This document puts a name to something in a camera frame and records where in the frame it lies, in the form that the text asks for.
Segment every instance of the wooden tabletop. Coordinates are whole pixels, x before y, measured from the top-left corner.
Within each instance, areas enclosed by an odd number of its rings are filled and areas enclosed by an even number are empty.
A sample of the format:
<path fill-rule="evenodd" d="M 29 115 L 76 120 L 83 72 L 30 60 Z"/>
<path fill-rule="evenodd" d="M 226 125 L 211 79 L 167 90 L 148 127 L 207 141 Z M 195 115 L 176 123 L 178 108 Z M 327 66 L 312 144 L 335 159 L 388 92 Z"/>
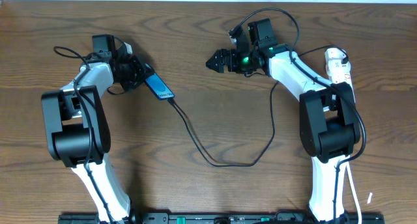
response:
<path fill-rule="evenodd" d="M 116 35 L 153 65 L 215 160 L 252 161 L 272 134 L 274 80 L 217 74 L 205 62 L 217 49 L 232 48 L 227 31 L 264 7 L 296 18 L 297 51 L 327 44 L 347 51 L 368 137 L 364 154 L 351 163 L 360 206 L 381 212 L 386 223 L 416 223 L 415 5 L 101 1 L 5 1 L 0 7 L 0 223 L 56 223 L 63 212 L 96 211 L 81 180 L 50 156 L 40 103 L 43 92 L 71 82 L 80 64 L 52 47 L 86 55 L 93 35 Z M 279 42 L 293 42 L 295 27 L 283 14 L 265 12 L 250 21 L 267 17 Z M 326 75 L 323 51 L 304 62 Z M 172 212 L 305 209 L 312 170 L 300 142 L 298 102 L 281 85 L 272 98 L 276 136 L 261 161 L 214 168 L 175 110 L 145 85 L 105 94 L 109 154 L 122 187 L 136 206 Z M 343 204 L 356 211 L 347 179 Z"/>

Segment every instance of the wood grain surface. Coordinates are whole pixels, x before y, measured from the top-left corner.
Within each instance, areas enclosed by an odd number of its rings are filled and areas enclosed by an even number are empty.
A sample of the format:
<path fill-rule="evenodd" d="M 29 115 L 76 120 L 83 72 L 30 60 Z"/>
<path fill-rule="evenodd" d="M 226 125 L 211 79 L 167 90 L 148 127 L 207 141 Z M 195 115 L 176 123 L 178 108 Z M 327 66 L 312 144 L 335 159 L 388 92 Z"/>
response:
<path fill-rule="evenodd" d="M 227 31 L 250 12 L 280 7 L 301 29 L 297 51 L 345 49 L 368 142 L 352 162 L 361 208 L 386 223 L 417 222 L 417 6 L 310 3 L 5 1 L 0 7 L 0 223 L 56 223 L 63 212 L 95 212 L 81 180 L 49 155 L 40 96 L 78 73 L 80 61 L 52 51 L 93 50 L 91 36 L 117 35 L 148 60 L 176 94 L 199 140 L 223 162 L 252 161 L 268 142 L 274 80 L 217 74 L 205 62 L 232 48 Z M 280 42 L 295 28 L 265 12 Z M 322 51 L 305 63 L 325 75 Z M 111 162 L 136 206 L 172 212 L 275 212 L 305 209 L 311 160 L 298 132 L 298 102 L 273 94 L 276 136 L 251 168 L 213 168 L 184 125 L 146 86 L 105 94 Z M 369 193 L 372 200 L 367 204 Z M 345 181 L 345 208 L 355 212 Z"/>

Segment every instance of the blue tag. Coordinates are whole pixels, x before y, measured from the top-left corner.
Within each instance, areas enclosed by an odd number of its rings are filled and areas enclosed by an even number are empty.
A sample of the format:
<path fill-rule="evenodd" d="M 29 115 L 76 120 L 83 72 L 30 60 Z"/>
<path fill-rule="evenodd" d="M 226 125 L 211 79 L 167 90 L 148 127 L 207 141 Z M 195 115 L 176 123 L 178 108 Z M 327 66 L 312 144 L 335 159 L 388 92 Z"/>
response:
<path fill-rule="evenodd" d="M 154 73 L 152 76 L 148 77 L 145 82 L 159 100 L 174 98 L 174 93 L 169 90 L 158 74 Z"/>

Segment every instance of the black bracket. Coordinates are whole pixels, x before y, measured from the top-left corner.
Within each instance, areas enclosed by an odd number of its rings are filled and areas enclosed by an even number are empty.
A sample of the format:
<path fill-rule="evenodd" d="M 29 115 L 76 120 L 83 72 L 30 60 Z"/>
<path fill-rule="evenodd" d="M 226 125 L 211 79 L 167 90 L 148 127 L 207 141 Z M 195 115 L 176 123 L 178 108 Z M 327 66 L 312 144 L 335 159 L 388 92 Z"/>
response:
<path fill-rule="evenodd" d="M 349 84 L 343 82 L 332 87 L 354 106 Z M 328 89 L 300 95 L 300 138 L 310 156 L 327 163 L 331 158 L 353 152 L 353 145 L 359 142 L 360 131 L 358 119 L 347 104 Z M 337 116 L 326 119 L 325 107 L 337 111 Z"/>
<path fill-rule="evenodd" d="M 100 96 L 96 86 L 81 87 L 79 93 L 84 99 L 93 127 L 94 147 L 90 160 L 101 164 L 103 154 L 110 150 L 110 132 Z M 85 113 L 74 91 L 44 93 L 42 109 L 48 150 L 52 158 L 62 160 L 66 167 L 75 167 L 83 163 L 89 149 L 89 129 Z M 64 125 L 63 121 L 70 120 L 75 111 L 81 111 L 83 123 Z"/>

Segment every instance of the white cable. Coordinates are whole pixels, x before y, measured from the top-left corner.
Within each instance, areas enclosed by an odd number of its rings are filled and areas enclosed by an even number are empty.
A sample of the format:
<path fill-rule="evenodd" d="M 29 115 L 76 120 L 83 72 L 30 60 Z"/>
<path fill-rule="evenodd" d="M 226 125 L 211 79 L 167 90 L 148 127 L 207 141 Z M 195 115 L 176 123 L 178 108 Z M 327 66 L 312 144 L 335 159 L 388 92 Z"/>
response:
<path fill-rule="evenodd" d="M 356 190 L 354 189 L 353 177 L 352 177 L 352 172 L 351 172 L 351 165 L 349 164 L 349 162 L 347 162 L 346 164 L 347 164 L 346 165 L 347 176 L 349 177 L 349 184 L 351 185 L 351 189 L 352 189 L 354 205 L 356 206 L 356 211 L 358 212 L 358 224 L 362 224 L 362 213 L 361 213 L 360 207 L 359 207 L 358 196 L 356 195 Z"/>

